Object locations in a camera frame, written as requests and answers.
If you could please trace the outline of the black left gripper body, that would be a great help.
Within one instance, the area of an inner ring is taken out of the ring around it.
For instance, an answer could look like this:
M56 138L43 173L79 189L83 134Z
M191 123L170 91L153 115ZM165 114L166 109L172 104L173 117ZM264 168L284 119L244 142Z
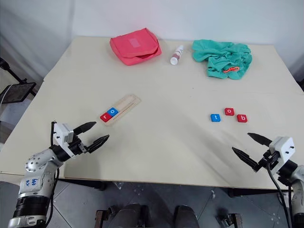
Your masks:
M74 155L80 155L88 152L87 147L82 143L77 135L73 135L72 142L68 143L68 148Z

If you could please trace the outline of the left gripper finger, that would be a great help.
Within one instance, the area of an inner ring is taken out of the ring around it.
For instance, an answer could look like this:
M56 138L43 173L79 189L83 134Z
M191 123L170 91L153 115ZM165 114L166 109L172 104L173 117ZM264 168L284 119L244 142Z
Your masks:
M87 146L86 148L87 152L93 153L94 151L102 147L103 144L109 139L109 136L110 135L105 135L95 140L90 146Z
M87 122L78 126L73 130L74 136L76 137L81 133L85 133L86 131L90 130L95 124L96 122Z

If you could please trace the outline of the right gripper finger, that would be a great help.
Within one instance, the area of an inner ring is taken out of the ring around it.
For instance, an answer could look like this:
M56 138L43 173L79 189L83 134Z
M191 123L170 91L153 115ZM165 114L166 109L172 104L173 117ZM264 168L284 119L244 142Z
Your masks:
M248 136L250 136L254 141L258 142L261 145L269 146L271 143L271 140L259 135L257 133L247 133Z
M239 150L235 147L232 147L233 152L237 155L237 157L242 160L244 163L249 165L254 171L257 171L258 163L250 158L248 154Z

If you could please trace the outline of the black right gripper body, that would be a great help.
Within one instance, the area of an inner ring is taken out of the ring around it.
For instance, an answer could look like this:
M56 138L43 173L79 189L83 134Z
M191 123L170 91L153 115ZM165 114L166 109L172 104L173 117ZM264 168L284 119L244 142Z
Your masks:
M267 169L268 165L269 165L269 169L272 170L278 164L278 158L279 158L278 151L275 151L274 153L271 153L270 151L266 151L263 154L263 158L258 162L257 170L260 170L261 168Z

